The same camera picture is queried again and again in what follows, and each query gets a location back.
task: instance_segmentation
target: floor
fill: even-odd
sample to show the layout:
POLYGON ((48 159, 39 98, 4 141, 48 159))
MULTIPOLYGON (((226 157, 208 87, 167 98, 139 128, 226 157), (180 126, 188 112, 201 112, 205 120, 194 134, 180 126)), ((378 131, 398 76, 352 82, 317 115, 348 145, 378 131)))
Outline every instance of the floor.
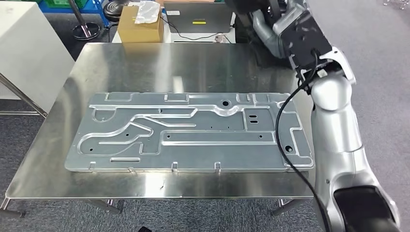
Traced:
MULTIPOLYGON (((383 6, 382 0, 309 0, 328 39, 349 59, 358 85, 353 88, 367 157, 381 185, 395 199, 402 231, 410 232, 410 9, 383 6)), ((46 16, 76 58, 84 43, 68 30, 73 15, 46 16)), ((101 24, 97 15, 86 21, 101 24)), ((104 31, 92 42, 108 41, 104 31)), ((27 106, 0 101, 0 109, 27 106)), ((0 192, 4 193, 28 150, 42 119, 35 116, 0 117, 0 192)), ((272 217, 275 201, 263 200, 127 200, 121 215, 112 216, 83 202, 14 202, 11 209, 27 211, 22 219, 0 217, 0 231, 138 231, 155 232, 320 231, 312 201, 280 217, 272 217)))

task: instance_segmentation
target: silver robot arm segment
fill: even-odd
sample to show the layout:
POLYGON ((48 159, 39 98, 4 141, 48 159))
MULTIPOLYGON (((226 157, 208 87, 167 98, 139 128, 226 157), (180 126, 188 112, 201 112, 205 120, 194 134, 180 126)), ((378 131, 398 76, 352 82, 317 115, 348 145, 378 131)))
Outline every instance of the silver robot arm segment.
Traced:
POLYGON ((373 174, 366 158, 356 113, 351 105, 355 78, 343 53, 335 47, 321 58, 332 57, 343 74, 329 73, 312 83, 311 115, 315 149, 315 190, 328 213, 333 232, 395 231, 400 216, 395 202, 373 174))
POLYGON ((310 82, 304 90, 314 102, 315 192, 330 230, 400 232, 397 206, 367 162, 351 105, 356 79, 346 57, 330 45, 305 0, 276 0, 286 2, 286 12, 269 24, 267 9, 278 5, 271 1, 275 0, 225 0, 241 21, 251 19, 254 33, 273 56, 288 58, 297 77, 310 82), (313 78, 306 80, 305 75, 313 78))

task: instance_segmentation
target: rectangular slot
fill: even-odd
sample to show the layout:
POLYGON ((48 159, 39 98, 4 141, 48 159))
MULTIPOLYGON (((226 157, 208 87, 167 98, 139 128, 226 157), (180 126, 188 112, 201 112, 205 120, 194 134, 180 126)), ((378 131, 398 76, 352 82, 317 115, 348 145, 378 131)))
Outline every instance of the rectangular slot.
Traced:
POLYGON ((111 158, 110 162, 113 163, 139 163, 140 158, 111 158))

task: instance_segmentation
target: stamped metal sheet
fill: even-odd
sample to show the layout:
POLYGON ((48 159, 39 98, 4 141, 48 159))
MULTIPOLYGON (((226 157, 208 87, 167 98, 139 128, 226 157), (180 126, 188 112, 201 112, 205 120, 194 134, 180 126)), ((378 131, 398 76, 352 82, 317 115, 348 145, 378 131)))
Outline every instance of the stamped metal sheet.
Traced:
MULTIPOLYGON (((274 137, 288 94, 97 93, 65 167, 75 172, 286 172, 274 137)), ((281 143, 300 170, 314 167, 291 101, 281 143)))

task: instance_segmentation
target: table top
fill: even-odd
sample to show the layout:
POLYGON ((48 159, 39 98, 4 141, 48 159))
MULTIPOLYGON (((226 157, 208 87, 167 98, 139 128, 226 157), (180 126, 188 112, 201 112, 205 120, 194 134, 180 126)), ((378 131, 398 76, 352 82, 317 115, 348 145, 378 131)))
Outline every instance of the table top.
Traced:
MULTIPOLYGON (((259 68, 246 44, 88 43, 15 174, 11 199, 304 198, 295 173, 75 173, 64 162, 96 92, 290 92, 294 73, 259 68), (175 83, 173 77, 181 77, 175 83)), ((309 128, 311 105, 295 99, 309 128)), ((306 131, 311 146, 310 132, 306 131)), ((314 170, 306 172, 309 179, 314 170)))

